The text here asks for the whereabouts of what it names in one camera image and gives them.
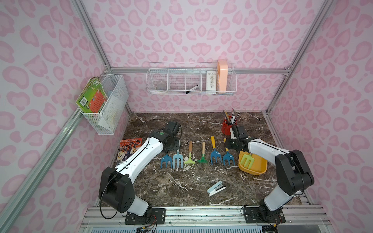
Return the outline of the white handle lightblue fork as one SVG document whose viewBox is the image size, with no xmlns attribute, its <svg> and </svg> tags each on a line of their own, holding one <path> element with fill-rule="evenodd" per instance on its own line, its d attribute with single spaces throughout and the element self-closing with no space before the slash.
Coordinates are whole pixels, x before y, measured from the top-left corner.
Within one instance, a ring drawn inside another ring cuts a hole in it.
<svg viewBox="0 0 373 233">
<path fill-rule="evenodd" d="M 173 169 L 176 168 L 184 168 L 184 158 L 180 150 L 177 150 L 176 154 L 173 156 Z"/>
</svg>

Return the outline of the yellow handle teal fork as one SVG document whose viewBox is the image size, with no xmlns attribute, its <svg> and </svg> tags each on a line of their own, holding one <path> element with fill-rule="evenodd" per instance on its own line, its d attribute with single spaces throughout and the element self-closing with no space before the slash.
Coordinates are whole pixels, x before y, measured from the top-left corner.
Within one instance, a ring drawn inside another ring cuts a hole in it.
<svg viewBox="0 0 373 233">
<path fill-rule="evenodd" d="M 171 156 L 169 156 L 168 153 L 166 153 L 165 156 L 161 158 L 160 168 L 173 168 L 173 159 Z"/>
</svg>

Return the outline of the wood handle lime fork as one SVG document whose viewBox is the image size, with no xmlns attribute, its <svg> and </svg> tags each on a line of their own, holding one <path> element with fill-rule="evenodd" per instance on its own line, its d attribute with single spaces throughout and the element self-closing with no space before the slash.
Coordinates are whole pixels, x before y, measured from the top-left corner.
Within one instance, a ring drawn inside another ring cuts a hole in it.
<svg viewBox="0 0 373 233">
<path fill-rule="evenodd" d="M 250 170 L 251 167 L 253 166 L 254 164 L 254 158 L 252 157 L 252 154 L 249 153 L 249 154 L 244 154 L 242 156 L 242 159 L 241 159 L 241 162 L 240 162 L 241 166 Z"/>
</svg>

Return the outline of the yellow handle blue fork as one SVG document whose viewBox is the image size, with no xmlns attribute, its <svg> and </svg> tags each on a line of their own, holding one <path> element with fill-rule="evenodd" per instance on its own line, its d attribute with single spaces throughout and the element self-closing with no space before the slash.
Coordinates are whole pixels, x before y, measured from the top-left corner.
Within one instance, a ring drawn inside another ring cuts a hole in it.
<svg viewBox="0 0 373 233">
<path fill-rule="evenodd" d="M 222 163 L 222 157 L 221 154 L 217 151 L 216 148 L 216 142 L 215 142 L 215 137 L 211 136 L 211 143 L 213 147 L 213 151 L 210 154 L 210 163 L 213 165 L 214 163 L 217 163 L 218 160 Z"/>
</svg>

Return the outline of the yellow storage box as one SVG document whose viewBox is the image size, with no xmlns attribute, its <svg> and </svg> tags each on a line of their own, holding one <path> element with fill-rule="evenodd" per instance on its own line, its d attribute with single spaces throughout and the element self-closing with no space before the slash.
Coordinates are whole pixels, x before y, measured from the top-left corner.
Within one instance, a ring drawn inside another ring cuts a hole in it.
<svg viewBox="0 0 373 233">
<path fill-rule="evenodd" d="M 241 171 L 249 173 L 251 175 L 256 175 L 256 176 L 264 174 L 267 171 L 268 161 L 256 154 L 252 154 L 252 157 L 254 158 L 254 164 L 250 170 L 242 167 L 240 162 L 244 154 L 249 154 L 249 153 L 245 151 L 240 151 L 238 166 Z"/>
</svg>

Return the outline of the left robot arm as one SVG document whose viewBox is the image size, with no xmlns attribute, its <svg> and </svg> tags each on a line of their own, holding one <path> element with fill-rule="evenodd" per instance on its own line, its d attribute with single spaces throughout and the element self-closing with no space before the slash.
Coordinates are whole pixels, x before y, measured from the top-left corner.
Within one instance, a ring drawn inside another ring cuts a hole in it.
<svg viewBox="0 0 373 233">
<path fill-rule="evenodd" d="M 180 148 L 177 137 L 180 129 L 181 125 L 178 122 L 169 121 L 162 129 L 152 131 L 144 144 L 129 159 L 115 168 L 107 167 L 101 175 L 99 205 L 106 203 L 121 214 L 129 212 L 149 217 L 152 207 L 136 196 L 133 184 L 155 156 Z"/>
</svg>

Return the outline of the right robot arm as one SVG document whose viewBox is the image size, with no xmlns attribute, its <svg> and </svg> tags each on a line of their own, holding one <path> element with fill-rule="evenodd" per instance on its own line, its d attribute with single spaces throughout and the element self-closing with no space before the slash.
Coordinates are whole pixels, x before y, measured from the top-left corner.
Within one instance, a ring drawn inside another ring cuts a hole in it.
<svg viewBox="0 0 373 233">
<path fill-rule="evenodd" d="M 233 126 L 231 137 L 224 143 L 229 149 L 255 154 L 276 167 L 277 185 L 259 203 L 261 218 L 277 214 L 295 195 L 302 194 L 315 180 L 309 165 L 299 150 L 286 150 L 250 137 L 244 126 Z"/>
</svg>

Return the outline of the white patterned card box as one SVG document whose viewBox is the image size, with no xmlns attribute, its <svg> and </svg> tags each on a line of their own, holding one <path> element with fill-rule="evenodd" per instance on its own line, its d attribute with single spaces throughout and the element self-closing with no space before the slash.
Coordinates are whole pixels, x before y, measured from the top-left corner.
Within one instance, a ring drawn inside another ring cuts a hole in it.
<svg viewBox="0 0 373 233">
<path fill-rule="evenodd" d="M 207 71 L 206 94 L 216 94 L 216 91 L 217 91 L 217 72 Z"/>
</svg>

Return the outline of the pink box on shelf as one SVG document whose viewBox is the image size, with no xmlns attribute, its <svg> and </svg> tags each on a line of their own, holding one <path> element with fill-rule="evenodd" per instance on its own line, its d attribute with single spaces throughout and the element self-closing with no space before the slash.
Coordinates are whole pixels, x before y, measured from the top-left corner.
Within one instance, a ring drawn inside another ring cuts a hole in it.
<svg viewBox="0 0 373 233">
<path fill-rule="evenodd" d="M 228 64 L 226 60 L 217 61 L 217 75 L 219 92 L 225 93 L 227 90 Z"/>
</svg>

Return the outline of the red pencil cup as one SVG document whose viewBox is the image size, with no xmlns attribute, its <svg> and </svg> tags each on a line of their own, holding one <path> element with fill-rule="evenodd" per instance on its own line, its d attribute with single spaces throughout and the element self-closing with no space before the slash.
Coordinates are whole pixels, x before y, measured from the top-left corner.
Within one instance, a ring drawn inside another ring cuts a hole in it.
<svg viewBox="0 0 373 233">
<path fill-rule="evenodd" d="M 226 136 L 231 136 L 231 129 L 235 125 L 228 125 L 226 122 L 226 118 L 224 118 L 223 123 L 222 123 L 222 128 L 221 128 L 222 133 Z"/>
</svg>

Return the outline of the pencils in cup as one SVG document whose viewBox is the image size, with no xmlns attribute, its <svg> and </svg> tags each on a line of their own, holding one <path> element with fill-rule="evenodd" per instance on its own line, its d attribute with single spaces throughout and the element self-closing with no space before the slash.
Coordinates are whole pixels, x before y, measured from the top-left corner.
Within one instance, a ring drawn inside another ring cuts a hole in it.
<svg viewBox="0 0 373 233">
<path fill-rule="evenodd" d="M 223 112 L 225 114 L 226 122 L 228 125 L 235 125 L 241 115 L 240 111 L 236 112 L 233 108 L 231 109 L 230 113 L 225 110 L 223 110 Z"/>
</svg>

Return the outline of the red comic book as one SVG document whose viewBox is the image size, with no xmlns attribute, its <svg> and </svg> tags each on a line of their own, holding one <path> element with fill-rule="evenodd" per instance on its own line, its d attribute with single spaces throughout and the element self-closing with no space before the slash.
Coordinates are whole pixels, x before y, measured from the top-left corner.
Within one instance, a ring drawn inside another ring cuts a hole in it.
<svg viewBox="0 0 373 233">
<path fill-rule="evenodd" d="M 130 158 L 142 146 L 142 138 L 121 140 L 116 158 L 116 166 Z"/>
</svg>

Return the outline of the white blue stapler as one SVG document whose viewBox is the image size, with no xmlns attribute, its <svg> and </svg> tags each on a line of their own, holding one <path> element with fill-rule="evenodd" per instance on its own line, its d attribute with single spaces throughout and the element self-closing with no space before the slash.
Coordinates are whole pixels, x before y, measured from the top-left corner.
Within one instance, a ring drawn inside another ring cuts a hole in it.
<svg viewBox="0 0 373 233">
<path fill-rule="evenodd" d="M 215 183 L 213 186 L 211 186 L 208 190 L 207 190 L 207 193 L 208 195 L 211 197 L 223 190 L 225 190 L 226 187 L 222 184 L 222 181 L 218 181 L 217 183 Z"/>
</svg>

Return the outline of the black white marker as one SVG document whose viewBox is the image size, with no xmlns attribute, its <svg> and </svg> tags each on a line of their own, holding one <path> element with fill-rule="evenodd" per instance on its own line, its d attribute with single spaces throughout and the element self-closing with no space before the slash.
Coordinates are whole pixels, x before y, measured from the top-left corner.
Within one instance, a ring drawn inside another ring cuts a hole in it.
<svg viewBox="0 0 373 233">
<path fill-rule="evenodd" d="M 199 87 L 200 87 L 199 85 L 194 86 L 193 88 L 187 90 L 186 94 L 189 94 L 191 91 L 194 91 L 194 90 L 198 89 Z"/>
</svg>

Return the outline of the grey round object on shelf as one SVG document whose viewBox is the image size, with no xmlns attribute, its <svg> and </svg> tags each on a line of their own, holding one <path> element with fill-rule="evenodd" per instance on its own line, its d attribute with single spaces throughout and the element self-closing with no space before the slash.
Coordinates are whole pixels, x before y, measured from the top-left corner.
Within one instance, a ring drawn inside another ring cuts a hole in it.
<svg viewBox="0 0 373 233">
<path fill-rule="evenodd" d="M 167 90 L 167 83 L 164 81 L 159 81 L 156 84 L 156 90 Z"/>
</svg>

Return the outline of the white mesh side basket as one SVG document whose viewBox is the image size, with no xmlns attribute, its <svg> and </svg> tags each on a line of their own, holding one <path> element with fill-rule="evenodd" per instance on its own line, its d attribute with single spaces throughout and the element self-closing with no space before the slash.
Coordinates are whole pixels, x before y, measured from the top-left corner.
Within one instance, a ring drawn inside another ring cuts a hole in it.
<svg viewBox="0 0 373 233">
<path fill-rule="evenodd" d="M 96 114 L 83 113 L 99 135 L 113 135 L 125 109 L 129 93 L 122 75 L 108 74 L 101 81 L 108 97 L 102 111 Z"/>
</svg>

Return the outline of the green red book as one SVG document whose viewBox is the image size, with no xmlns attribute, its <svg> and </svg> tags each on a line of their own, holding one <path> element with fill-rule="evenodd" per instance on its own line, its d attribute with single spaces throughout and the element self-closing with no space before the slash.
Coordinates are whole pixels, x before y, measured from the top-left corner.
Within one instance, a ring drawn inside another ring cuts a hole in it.
<svg viewBox="0 0 373 233">
<path fill-rule="evenodd" d="M 90 79 L 76 100 L 76 104 L 83 113 L 100 113 L 106 104 L 108 97 L 98 77 Z"/>
</svg>

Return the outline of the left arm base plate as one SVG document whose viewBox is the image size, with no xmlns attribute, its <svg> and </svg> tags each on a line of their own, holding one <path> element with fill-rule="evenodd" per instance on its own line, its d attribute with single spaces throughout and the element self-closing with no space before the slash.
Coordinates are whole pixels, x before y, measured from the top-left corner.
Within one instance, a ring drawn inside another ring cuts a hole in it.
<svg viewBox="0 0 373 233">
<path fill-rule="evenodd" d="M 134 213 L 126 213 L 125 225 L 145 225 L 152 224 L 156 221 L 157 225 L 165 224 L 166 209 L 152 208 L 148 210 L 143 216 L 138 216 Z"/>
</svg>

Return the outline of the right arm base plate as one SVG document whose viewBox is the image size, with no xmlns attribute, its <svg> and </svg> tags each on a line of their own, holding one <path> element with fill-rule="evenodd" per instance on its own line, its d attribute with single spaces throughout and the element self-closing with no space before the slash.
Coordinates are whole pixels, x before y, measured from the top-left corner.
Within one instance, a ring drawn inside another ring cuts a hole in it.
<svg viewBox="0 0 373 233">
<path fill-rule="evenodd" d="M 244 215 L 246 223 L 268 223 L 268 224 L 281 224 L 286 223 L 285 215 L 280 208 L 277 211 L 267 211 L 260 207 L 247 207 L 241 208 L 241 214 Z"/>
</svg>

